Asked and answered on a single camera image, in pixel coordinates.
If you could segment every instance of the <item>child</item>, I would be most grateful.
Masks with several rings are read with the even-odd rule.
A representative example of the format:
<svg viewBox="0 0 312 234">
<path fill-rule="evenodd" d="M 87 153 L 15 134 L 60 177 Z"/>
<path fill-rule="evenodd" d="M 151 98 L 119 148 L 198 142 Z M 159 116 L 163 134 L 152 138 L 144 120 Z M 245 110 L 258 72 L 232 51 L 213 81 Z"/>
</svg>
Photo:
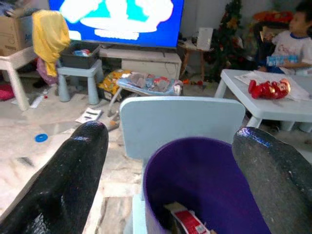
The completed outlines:
<svg viewBox="0 0 312 234">
<path fill-rule="evenodd" d="M 312 67 L 312 39 L 308 36 L 308 30 L 312 28 L 312 2 L 303 1 L 297 8 L 296 13 L 290 22 L 289 31 L 278 34 L 275 38 L 272 35 L 266 36 L 266 40 L 276 45 L 272 56 L 298 57 L 298 62 L 293 63 L 286 60 L 278 67 L 260 67 L 259 71 L 282 73 L 294 75 L 297 70 Z"/>
</svg>

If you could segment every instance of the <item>white shirt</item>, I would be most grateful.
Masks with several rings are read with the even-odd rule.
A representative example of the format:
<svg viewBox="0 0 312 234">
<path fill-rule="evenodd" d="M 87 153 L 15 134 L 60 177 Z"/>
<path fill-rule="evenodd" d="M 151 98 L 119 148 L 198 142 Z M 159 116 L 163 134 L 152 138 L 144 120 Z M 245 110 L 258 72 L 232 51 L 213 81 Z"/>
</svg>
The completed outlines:
<svg viewBox="0 0 312 234">
<path fill-rule="evenodd" d="M 272 55 L 297 55 L 299 62 L 311 64 L 312 67 L 312 39 L 310 37 L 298 38 L 290 31 L 284 31 L 273 38 L 276 45 Z M 280 68 L 286 74 L 295 74 L 296 70 Z"/>
</svg>

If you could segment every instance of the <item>red label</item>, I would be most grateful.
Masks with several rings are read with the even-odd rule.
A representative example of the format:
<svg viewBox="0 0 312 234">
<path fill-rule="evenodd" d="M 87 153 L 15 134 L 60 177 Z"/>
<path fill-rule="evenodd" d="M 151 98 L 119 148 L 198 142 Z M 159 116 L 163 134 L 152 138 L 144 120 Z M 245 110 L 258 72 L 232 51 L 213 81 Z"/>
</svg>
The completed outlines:
<svg viewBox="0 0 312 234">
<path fill-rule="evenodd" d="M 175 213 L 181 220 L 189 234 L 208 234 L 205 226 L 201 224 L 189 211 L 180 211 Z"/>
</svg>

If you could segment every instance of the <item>white plastic stool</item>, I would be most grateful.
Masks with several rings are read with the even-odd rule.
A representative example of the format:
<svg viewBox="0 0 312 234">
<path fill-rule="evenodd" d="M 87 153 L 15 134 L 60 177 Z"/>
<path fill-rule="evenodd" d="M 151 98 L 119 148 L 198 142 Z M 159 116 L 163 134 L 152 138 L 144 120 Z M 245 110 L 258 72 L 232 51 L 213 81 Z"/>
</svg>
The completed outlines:
<svg viewBox="0 0 312 234">
<path fill-rule="evenodd" d="M 90 69 L 60 67 L 58 68 L 58 74 L 58 96 L 60 101 L 67 102 L 70 100 L 65 76 L 74 76 L 73 79 L 75 79 L 75 85 L 78 85 L 77 77 L 88 78 L 89 104 L 97 105 L 99 103 L 96 83 L 101 82 L 104 79 L 102 61 L 100 59 L 97 60 Z"/>
<path fill-rule="evenodd" d="M 17 69 L 30 63 L 36 57 L 32 46 L 9 56 L 0 56 L 0 70 L 2 70 L 5 81 L 11 82 L 15 98 L 22 111 L 29 108 L 29 103 Z"/>
</svg>

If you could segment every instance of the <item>white plastic table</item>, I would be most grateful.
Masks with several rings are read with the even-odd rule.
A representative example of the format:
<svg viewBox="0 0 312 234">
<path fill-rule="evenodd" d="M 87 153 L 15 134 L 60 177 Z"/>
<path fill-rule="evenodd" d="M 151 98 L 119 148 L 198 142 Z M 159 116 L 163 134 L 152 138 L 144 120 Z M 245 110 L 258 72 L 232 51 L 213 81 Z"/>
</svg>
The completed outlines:
<svg viewBox="0 0 312 234">
<path fill-rule="evenodd" d="M 290 131 L 295 122 L 303 122 L 301 129 L 307 132 L 312 124 L 312 101 L 293 101 L 290 99 L 263 100 L 253 99 L 248 93 L 248 86 L 234 78 L 247 74 L 249 71 L 223 70 L 221 81 L 215 98 L 222 98 L 228 87 L 242 104 L 252 113 L 247 126 L 258 128 L 263 119 L 282 121 L 282 129 Z M 312 94 L 312 78 L 292 76 L 292 78 L 306 91 Z"/>
<path fill-rule="evenodd" d="M 16 70 L 30 63 L 36 57 L 37 55 L 32 46 L 17 51 L 10 56 L 0 56 L 0 70 L 3 70 L 4 79 L 11 82 L 15 98 L 22 111 L 29 108 L 29 103 Z"/>
</svg>

